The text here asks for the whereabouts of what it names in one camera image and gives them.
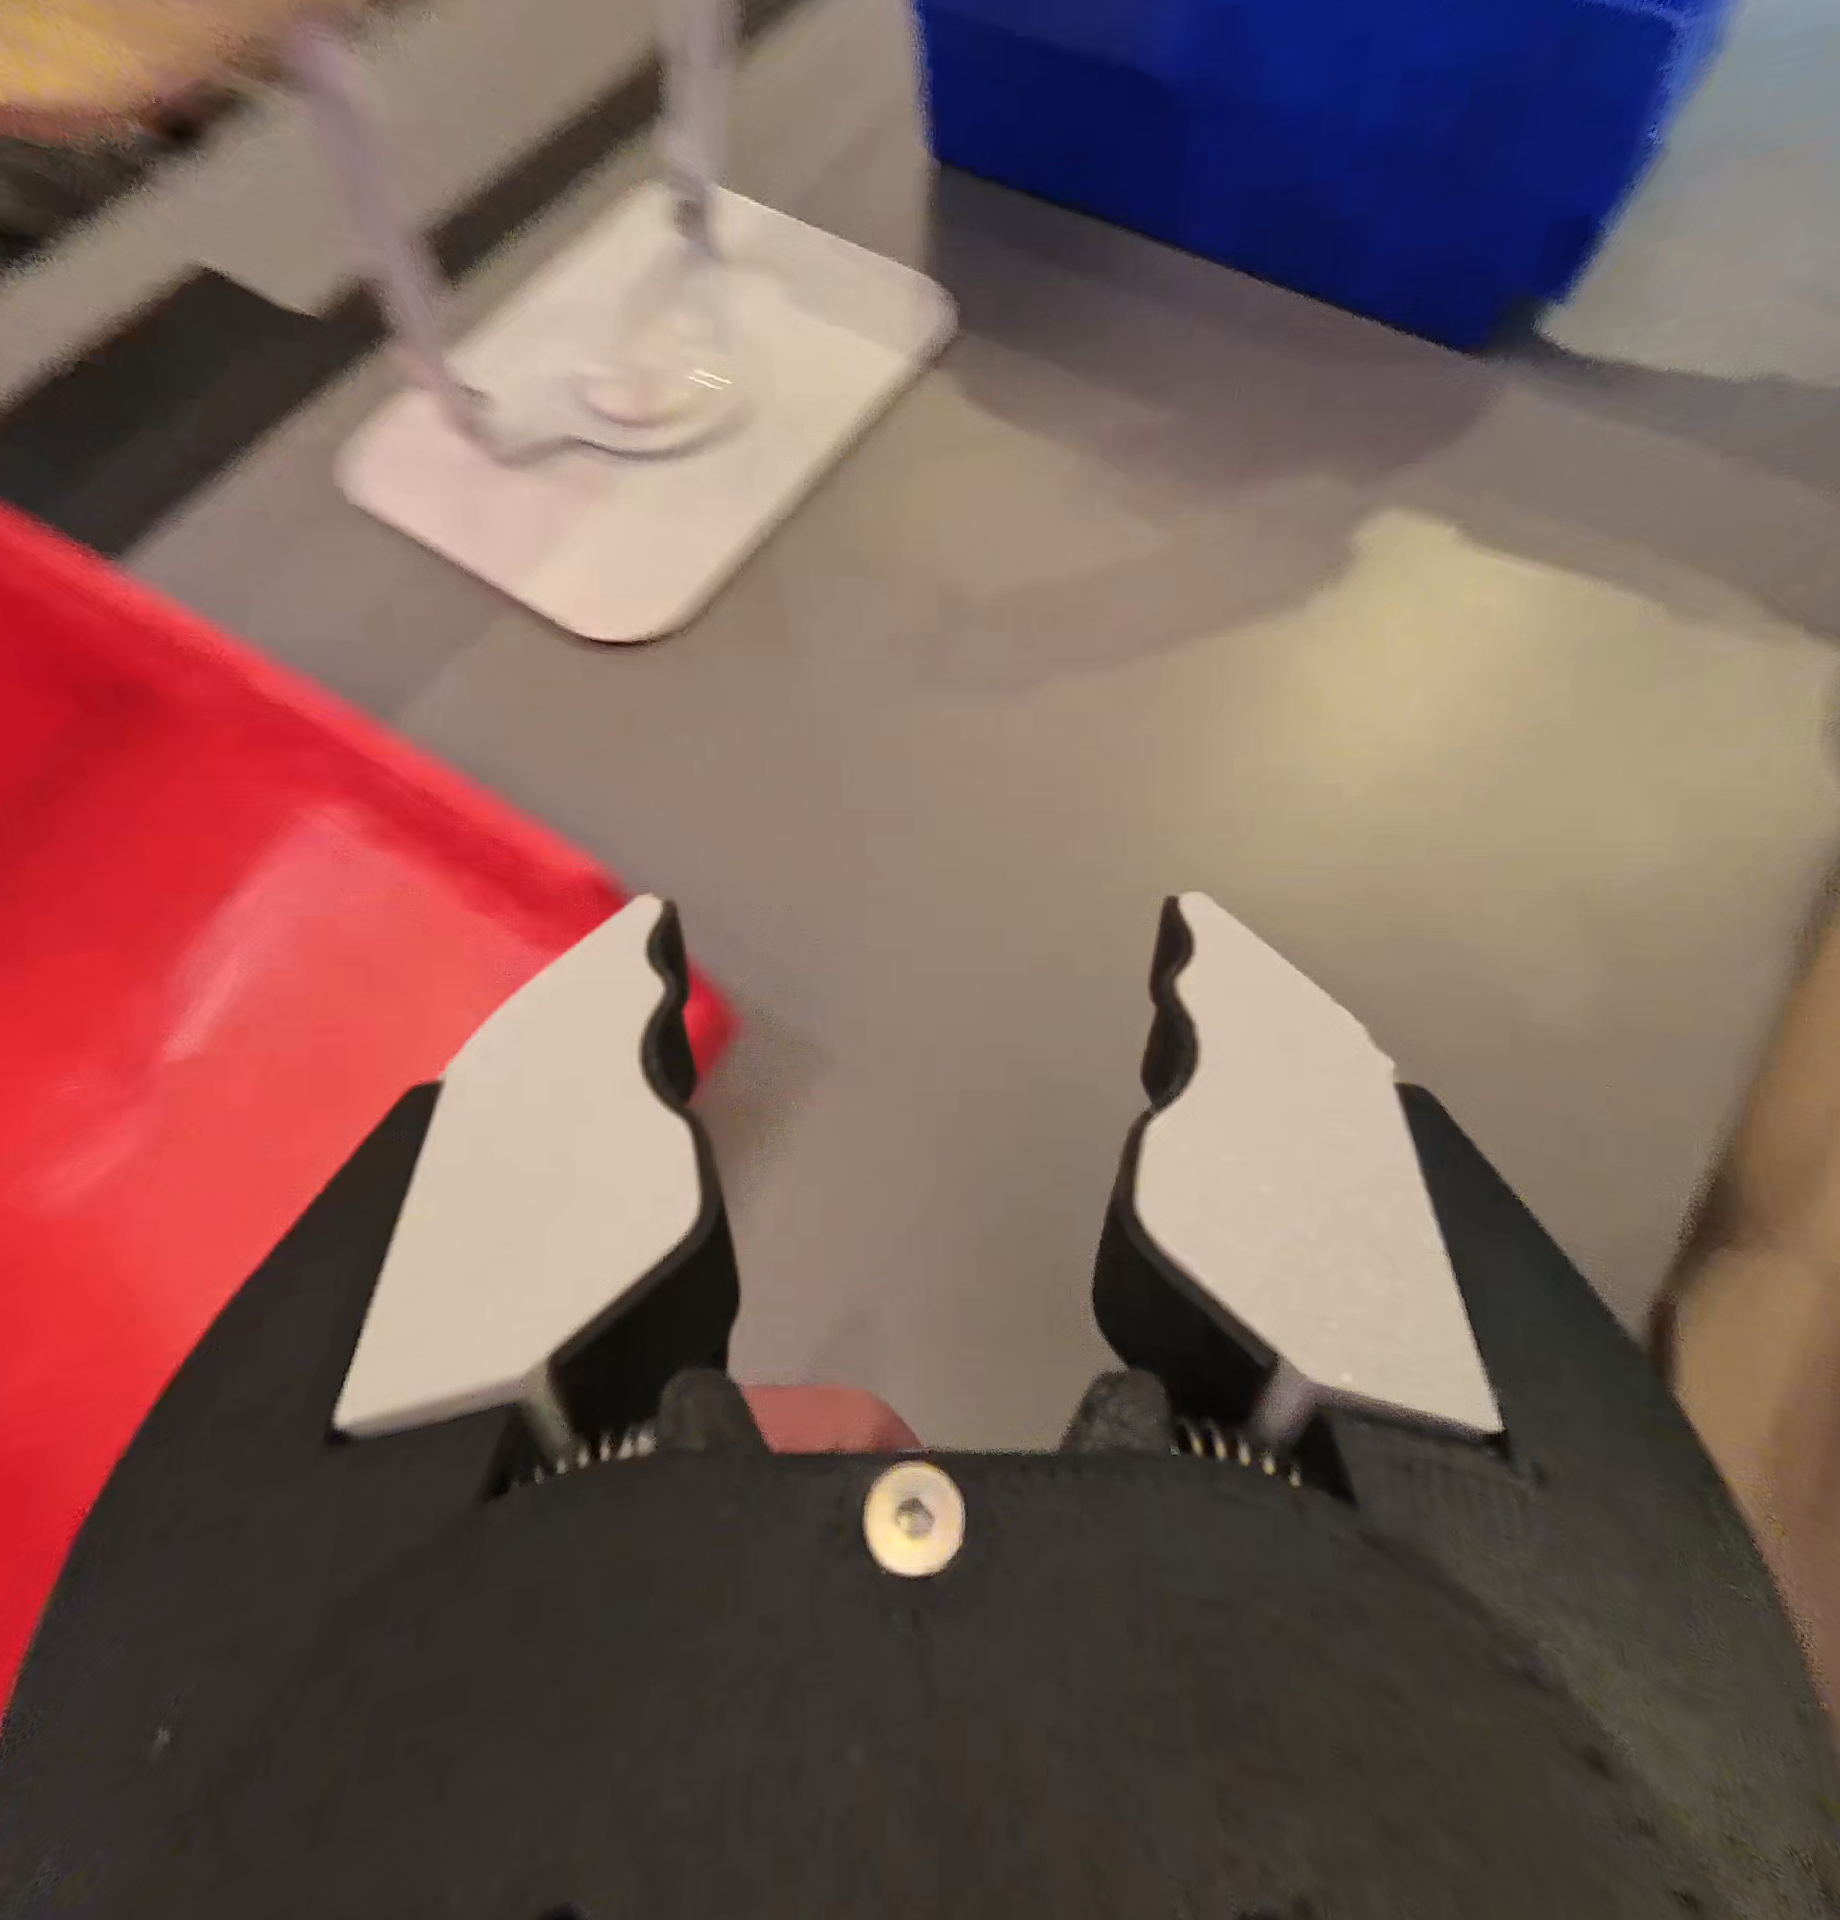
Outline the yellowish blurred object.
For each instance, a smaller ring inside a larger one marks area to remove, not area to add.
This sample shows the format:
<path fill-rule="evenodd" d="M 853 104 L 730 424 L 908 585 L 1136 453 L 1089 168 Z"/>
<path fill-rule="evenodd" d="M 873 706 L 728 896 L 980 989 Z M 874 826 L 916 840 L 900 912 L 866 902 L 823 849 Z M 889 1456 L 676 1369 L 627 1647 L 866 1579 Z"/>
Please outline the yellowish blurred object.
<path fill-rule="evenodd" d="M 0 134 L 82 138 L 270 68 L 368 2 L 0 2 Z"/>

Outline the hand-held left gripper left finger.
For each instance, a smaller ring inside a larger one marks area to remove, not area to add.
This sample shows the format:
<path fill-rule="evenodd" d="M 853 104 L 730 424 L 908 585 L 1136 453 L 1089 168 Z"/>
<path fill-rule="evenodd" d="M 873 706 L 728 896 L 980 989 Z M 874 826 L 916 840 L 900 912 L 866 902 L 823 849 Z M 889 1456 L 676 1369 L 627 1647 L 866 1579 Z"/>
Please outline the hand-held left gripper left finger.
<path fill-rule="evenodd" d="M 627 900 L 482 1020 L 437 1081 L 332 1427 L 517 1419 L 534 1475 L 653 1451 L 725 1369 L 732 1230 L 692 1096 L 679 911 Z"/>

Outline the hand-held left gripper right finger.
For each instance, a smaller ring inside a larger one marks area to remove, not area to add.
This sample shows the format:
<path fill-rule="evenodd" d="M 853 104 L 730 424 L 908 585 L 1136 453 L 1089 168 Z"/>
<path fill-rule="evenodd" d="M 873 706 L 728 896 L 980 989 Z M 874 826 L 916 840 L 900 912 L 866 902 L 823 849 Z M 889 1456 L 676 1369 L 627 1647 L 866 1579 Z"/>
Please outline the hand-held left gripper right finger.
<path fill-rule="evenodd" d="M 1333 1411 L 1499 1441 L 1381 1046 L 1207 894 L 1163 900 L 1148 997 L 1092 1276 L 1114 1357 L 1244 1463 L 1297 1462 Z"/>

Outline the blue plastic bin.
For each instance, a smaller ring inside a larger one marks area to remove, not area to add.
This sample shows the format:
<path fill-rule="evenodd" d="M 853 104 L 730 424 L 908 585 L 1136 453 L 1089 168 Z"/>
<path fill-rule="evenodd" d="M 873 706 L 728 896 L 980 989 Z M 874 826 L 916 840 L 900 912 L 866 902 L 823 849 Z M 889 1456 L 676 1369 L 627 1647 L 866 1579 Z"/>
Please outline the blue plastic bin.
<path fill-rule="evenodd" d="M 980 180 L 1473 352 L 1566 299 L 1729 2 L 922 2 Z"/>

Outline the red plastic bin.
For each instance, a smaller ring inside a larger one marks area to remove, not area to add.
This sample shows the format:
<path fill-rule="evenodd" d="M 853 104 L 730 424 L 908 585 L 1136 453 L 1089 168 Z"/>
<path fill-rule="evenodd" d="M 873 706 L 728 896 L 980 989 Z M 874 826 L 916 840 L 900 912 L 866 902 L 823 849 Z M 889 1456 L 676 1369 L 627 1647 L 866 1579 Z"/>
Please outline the red plastic bin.
<path fill-rule="evenodd" d="M 80 1525 L 236 1285 L 627 903 L 0 503 L 0 1726 Z"/>

